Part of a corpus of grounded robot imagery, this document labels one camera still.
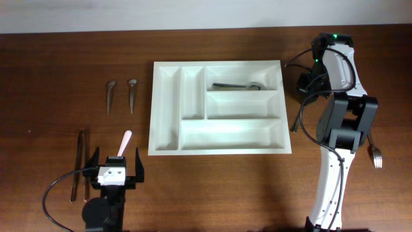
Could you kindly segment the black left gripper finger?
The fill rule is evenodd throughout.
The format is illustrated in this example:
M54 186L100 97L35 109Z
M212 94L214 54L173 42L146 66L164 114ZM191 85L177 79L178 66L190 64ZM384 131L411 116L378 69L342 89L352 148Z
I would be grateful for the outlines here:
M100 154L100 148L96 147L93 155L91 156L89 160L86 161L83 167L82 175L84 177L95 177L98 174L98 170L100 168L98 165L99 154Z
M145 171L140 159L139 150L136 148L135 153L135 182L143 183L145 180Z

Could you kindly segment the steel spoon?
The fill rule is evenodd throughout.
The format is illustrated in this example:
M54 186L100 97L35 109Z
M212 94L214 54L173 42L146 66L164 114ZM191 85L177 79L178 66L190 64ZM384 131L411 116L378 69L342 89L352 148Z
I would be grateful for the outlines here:
M248 84L227 84L227 83L212 83L213 88L243 88L246 90L266 90L266 86L260 82L250 82Z

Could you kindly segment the steel tablespoon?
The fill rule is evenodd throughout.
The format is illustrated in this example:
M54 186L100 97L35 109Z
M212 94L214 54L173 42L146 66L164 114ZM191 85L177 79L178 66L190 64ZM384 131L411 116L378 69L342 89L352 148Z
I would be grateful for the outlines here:
M295 118L295 121L294 121L293 125L290 128L290 131L292 133L296 133L298 131L298 128L299 128L299 125L300 125L300 122L301 122L301 112L302 112L303 109L304 109L304 105L302 104L299 111L298 111L298 113L297 113L297 117Z

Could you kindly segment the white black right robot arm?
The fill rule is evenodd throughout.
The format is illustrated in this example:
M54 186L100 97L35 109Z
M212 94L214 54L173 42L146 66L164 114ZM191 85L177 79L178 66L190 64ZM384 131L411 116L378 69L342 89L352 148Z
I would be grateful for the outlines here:
M350 166L364 144L378 101L368 96L355 69L349 35L321 33L310 49L314 65L302 73L297 92L305 108L319 97L329 100L312 142L321 148L321 171L315 204L305 231L341 231L342 202Z

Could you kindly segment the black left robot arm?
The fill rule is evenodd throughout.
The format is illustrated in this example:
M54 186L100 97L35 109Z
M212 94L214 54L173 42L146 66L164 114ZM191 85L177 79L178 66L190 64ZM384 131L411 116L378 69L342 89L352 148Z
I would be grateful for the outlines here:
M125 157L107 157L105 164L99 164L99 152L97 148L82 171L82 175L90 179L92 188L100 191L99 197L84 205L82 219L86 231L122 231L126 191L144 182L144 167L136 151L135 175L127 176Z

